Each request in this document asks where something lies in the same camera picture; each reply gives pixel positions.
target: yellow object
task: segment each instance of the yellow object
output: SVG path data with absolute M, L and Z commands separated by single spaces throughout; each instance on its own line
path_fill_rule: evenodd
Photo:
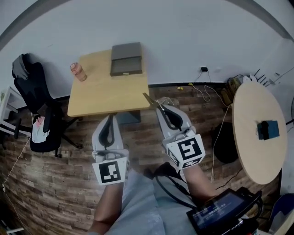
M 87 79 L 73 81 L 68 104 L 71 117 L 148 109 L 143 93 L 149 94 L 147 72 L 142 60 L 142 74 L 110 76 L 111 50 L 79 59 Z
M 233 132 L 240 162 L 248 177 L 268 184 L 279 174 L 287 152 L 287 133 L 282 110 L 270 91 L 256 82 L 242 84 L 233 102 Z M 280 136 L 259 140 L 257 124 L 277 121 Z

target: round table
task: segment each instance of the round table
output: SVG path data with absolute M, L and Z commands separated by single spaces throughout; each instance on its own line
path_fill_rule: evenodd
M 257 82 L 242 84 L 233 102 L 233 132 L 240 162 L 248 177 L 261 185 L 280 172 L 287 151 L 285 119 L 276 98 Z M 280 136 L 260 140 L 257 124 L 277 121 Z

